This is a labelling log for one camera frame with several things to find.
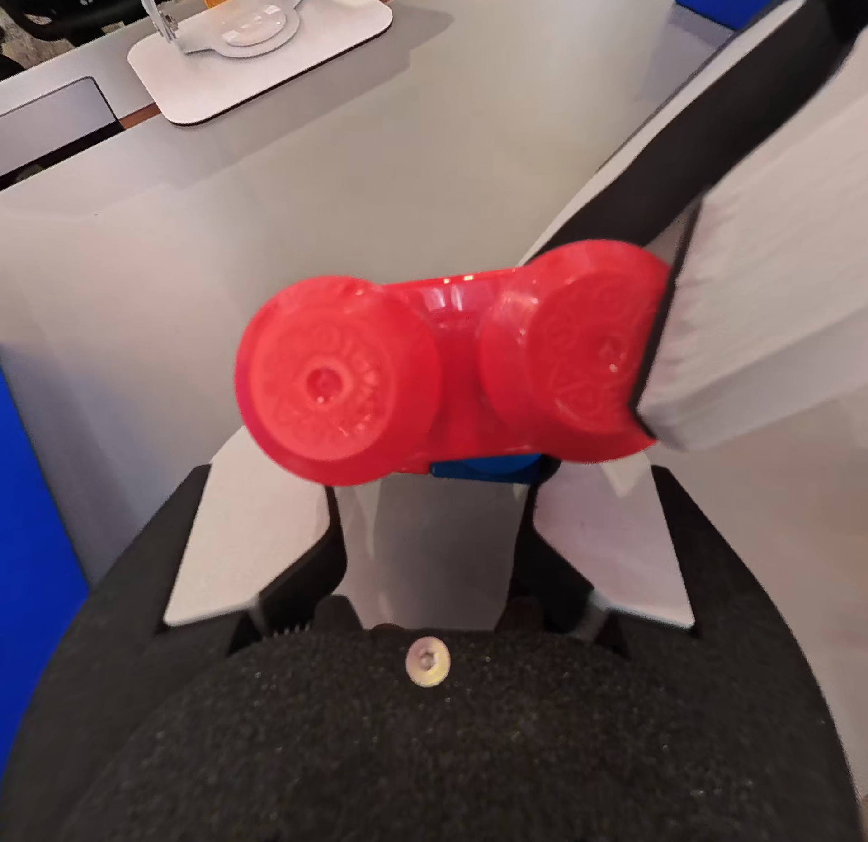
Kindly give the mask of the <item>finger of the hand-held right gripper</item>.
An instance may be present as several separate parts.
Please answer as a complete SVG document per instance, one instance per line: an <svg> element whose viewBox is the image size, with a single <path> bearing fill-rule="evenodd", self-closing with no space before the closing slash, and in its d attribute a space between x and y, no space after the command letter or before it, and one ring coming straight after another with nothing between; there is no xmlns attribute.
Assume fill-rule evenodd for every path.
<svg viewBox="0 0 868 842"><path fill-rule="evenodd" d="M523 263L582 240L649 246L792 119L866 28L867 0L773 0L577 192Z"/></svg>
<svg viewBox="0 0 868 842"><path fill-rule="evenodd" d="M866 67L703 198L638 413L717 446L866 385Z"/></svg>

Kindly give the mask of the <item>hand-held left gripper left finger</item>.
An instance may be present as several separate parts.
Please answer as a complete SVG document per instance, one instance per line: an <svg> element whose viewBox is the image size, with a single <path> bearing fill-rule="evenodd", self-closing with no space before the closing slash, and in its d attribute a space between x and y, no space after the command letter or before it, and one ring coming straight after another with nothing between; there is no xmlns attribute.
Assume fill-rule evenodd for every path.
<svg viewBox="0 0 868 842"><path fill-rule="evenodd" d="M284 629L311 617L345 574L333 490L278 467L240 429L209 465L163 622L248 613Z"/></svg>

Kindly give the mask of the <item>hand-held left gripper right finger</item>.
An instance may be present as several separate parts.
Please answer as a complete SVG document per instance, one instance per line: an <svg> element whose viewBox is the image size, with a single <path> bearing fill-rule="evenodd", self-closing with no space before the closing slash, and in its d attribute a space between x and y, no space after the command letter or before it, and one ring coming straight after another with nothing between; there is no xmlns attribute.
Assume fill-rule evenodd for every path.
<svg viewBox="0 0 868 842"><path fill-rule="evenodd" d="M563 462L537 491L532 528L591 585L577 629L608 614L691 629L693 609L644 453L601 464Z"/></svg>

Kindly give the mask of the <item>blue toy block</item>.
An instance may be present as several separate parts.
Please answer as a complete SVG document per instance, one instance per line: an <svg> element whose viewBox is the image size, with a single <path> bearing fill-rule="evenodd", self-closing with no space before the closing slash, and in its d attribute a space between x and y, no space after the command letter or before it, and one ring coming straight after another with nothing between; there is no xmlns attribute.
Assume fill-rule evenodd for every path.
<svg viewBox="0 0 868 842"><path fill-rule="evenodd" d="M435 478L535 486L550 479L560 466L556 458L526 454L435 462L429 473Z"/></svg>

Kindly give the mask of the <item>red double toy block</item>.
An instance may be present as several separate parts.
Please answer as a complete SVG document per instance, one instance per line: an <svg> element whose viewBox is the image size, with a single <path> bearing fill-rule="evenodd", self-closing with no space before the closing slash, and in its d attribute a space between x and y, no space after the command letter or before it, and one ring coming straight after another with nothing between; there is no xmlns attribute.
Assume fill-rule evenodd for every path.
<svg viewBox="0 0 868 842"><path fill-rule="evenodd" d="M236 401L267 457L332 487L631 457L655 441L633 398L668 283L669 265L613 240L434 279L306 279L245 328Z"/></svg>

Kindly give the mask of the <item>white document stand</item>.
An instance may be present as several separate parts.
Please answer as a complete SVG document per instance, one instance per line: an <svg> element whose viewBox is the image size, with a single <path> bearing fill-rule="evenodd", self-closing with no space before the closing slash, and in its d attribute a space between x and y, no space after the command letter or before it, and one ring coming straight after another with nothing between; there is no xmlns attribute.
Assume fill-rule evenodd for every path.
<svg viewBox="0 0 868 842"><path fill-rule="evenodd" d="M160 113L192 127L362 46L385 31L381 0L232 0L179 19L141 0L156 33L127 60Z"/></svg>

